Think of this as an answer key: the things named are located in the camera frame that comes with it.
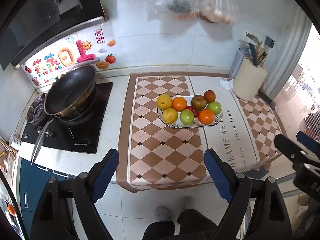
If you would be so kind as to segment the yellow lemon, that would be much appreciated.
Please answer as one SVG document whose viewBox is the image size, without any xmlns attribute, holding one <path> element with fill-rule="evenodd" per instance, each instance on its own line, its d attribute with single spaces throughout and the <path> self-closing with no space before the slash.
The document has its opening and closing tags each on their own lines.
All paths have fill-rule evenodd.
<svg viewBox="0 0 320 240">
<path fill-rule="evenodd" d="M 161 110 L 166 110 L 172 107 L 172 98 L 168 94 L 161 94 L 157 98 L 157 107 Z"/>
<path fill-rule="evenodd" d="M 173 124 L 178 119 L 178 112 L 173 108 L 163 111 L 163 120 L 166 124 Z"/>
</svg>

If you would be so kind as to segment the green apple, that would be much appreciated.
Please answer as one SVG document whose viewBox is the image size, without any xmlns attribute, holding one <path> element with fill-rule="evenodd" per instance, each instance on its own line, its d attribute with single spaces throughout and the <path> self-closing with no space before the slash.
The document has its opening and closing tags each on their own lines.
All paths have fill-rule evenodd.
<svg viewBox="0 0 320 240">
<path fill-rule="evenodd" d="M 192 125 L 194 123 L 194 114 L 192 111 L 185 109 L 180 113 L 180 121 L 184 125 Z"/>
<path fill-rule="evenodd" d="M 221 104 L 217 101 L 210 102 L 207 105 L 207 109 L 218 115 L 221 112 Z"/>
</svg>

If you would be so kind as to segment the yellow lemon back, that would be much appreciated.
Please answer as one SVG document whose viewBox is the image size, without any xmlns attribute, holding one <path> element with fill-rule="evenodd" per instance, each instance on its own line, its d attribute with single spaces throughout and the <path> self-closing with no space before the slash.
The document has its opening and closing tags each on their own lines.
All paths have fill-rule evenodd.
<svg viewBox="0 0 320 240">
<path fill-rule="evenodd" d="M 166 110 L 172 107 L 172 98 L 168 94 L 161 94 L 157 98 L 157 107 L 161 110 Z"/>
</svg>

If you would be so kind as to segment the orange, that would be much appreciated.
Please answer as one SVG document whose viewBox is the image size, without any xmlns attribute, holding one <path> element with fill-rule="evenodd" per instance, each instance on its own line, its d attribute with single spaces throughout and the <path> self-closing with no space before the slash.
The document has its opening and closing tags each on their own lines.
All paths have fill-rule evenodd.
<svg viewBox="0 0 320 240">
<path fill-rule="evenodd" d="M 183 97 L 175 97 L 172 100 L 172 108 L 175 109 L 177 112 L 185 110 L 187 106 L 188 103 Z"/>
<path fill-rule="evenodd" d="M 210 125 L 214 122 L 215 114 L 210 109 L 203 109 L 199 112 L 198 120 L 204 125 Z"/>
</svg>

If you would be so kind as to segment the green apple back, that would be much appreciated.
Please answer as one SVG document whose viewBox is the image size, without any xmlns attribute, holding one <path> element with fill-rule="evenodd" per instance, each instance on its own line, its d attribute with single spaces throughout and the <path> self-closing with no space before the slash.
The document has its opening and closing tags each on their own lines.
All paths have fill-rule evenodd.
<svg viewBox="0 0 320 240">
<path fill-rule="evenodd" d="M 207 109 L 218 115 L 221 112 L 221 104 L 217 101 L 210 102 L 207 105 Z"/>
</svg>

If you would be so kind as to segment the white crumpled tissue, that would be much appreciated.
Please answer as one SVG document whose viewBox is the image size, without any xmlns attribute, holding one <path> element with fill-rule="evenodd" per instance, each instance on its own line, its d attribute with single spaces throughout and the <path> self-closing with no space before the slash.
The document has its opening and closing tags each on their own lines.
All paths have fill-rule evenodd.
<svg viewBox="0 0 320 240">
<path fill-rule="evenodd" d="M 220 80 L 220 87 L 225 90 L 232 90 L 233 80 Z"/>
</svg>

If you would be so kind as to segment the brown russet apple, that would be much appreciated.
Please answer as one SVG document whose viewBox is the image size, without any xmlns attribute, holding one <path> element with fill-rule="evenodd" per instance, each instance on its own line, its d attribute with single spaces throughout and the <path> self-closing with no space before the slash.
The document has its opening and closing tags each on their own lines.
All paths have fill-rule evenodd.
<svg viewBox="0 0 320 240">
<path fill-rule="evenodd" d="M 207 100 L 204 96 L 195 95 L 191 100 L 191 106 L 197 111 L 203 110 L 206 107 L 206 105 Z"/>
</svg>

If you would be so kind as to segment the small red fruit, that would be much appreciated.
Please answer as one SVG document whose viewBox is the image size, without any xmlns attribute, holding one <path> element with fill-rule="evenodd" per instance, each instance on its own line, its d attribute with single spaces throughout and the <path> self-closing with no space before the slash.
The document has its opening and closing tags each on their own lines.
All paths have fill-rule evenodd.
<svg viewBox="0 0 320 240">
<path fill-rule="evenodd" d="M 199 117 L 199 112 L 197 110 L 195 110 L 195 109 L 193 109 L 193 114 L 194 114 L 195 118 Z"/>
<path fill-rule="evenodd" d="M 188 109 L 190 111 L 194 111 L 195 110 L 192 106 L 188 106 L 186 109 Z"/>
</svg>

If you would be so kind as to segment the green apple front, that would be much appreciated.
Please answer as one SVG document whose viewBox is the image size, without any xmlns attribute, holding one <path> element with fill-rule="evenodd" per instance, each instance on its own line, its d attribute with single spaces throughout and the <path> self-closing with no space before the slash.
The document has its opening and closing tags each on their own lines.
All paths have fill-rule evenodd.
<svg viewBox="0 0 320 240">
<path fill-rule="evenodd" d="M 180 121 L 184 125 L 192 125 L 194 123 L 194 114 L 192 111 L 185 109 L 180 113 Z"/>
</svg>

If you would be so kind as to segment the small red fruit back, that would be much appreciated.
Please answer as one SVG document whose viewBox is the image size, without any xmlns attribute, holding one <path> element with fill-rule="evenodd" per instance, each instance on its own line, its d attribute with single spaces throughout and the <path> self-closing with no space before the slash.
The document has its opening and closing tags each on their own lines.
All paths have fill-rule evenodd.
<svg viewBox="0 0 320 240">
<path fill-rule="evenodd" d="M 190 111 L 194 111 L 195 110 L 192 106 L 188 106 L 186 109 L 188 109 Z"/>
</svg>

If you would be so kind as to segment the small red fruit front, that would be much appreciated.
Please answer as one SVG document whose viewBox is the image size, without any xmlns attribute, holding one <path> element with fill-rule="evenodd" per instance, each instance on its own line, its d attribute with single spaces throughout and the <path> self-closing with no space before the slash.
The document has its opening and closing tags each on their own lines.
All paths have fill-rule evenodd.
<svg viewBox="0 0 320 240">
<path fill-rule="evenodd" d="M 199 117 L 199 112 L 197 110 L 195 110 L 195 109 L 193 109 L 193 114 L 194 114 L 195 118 Z"/>
</svg>

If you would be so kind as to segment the floral oval ceramic plate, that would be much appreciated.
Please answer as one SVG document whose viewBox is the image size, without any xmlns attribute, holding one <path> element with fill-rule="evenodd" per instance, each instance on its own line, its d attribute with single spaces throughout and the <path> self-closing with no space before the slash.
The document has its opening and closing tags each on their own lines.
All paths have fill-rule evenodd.
<svg viewBox="0 0 320 240">
<path fill-rule="evenodd" d="M 158 118 L 171 128 L 198 128 L 217 125 L 223 117 L 222 106 L 202 95 L 162 94 L 156 99 Z"/>
</svg>

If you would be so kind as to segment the white wall socket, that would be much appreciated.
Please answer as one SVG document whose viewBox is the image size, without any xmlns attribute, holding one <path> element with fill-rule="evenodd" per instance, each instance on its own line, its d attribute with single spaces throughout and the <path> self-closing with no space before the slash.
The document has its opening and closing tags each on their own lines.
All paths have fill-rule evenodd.
<svg viewBox="0 0 320 240">
<path fill-rule="evenodd" d="M 238 40 L 247 43 L 258 43 L 260 42 L 260 37 L 256 32 L 242 28 L 238 34 Z"/>
</svg>

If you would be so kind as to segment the yellow lemon front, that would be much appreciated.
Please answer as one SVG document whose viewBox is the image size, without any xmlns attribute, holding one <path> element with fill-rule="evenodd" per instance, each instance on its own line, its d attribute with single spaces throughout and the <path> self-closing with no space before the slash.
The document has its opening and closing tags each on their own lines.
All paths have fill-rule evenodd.
<svg viewBox="0 0 320 240">
<path fill-rule="evenodd" d="M 163 120 L 166 124 L 173 124 L 178 119 L 178 112 L 173 108 L 163 111 Z"/>
</svg>

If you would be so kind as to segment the dark red-orange fruit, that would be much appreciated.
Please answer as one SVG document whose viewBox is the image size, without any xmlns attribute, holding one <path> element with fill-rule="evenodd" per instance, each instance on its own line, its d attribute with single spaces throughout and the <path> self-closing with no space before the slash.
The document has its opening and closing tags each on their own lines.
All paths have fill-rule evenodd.
<svg viewBox="0 0 320 240">
<path fill-rule="evenodd" d="M 216 94 L 213 90 L 207 90 L 204 93 L 204 98 L 206 99 L 207 103 L 214 102 L 216 100 Z"/>
</svg>

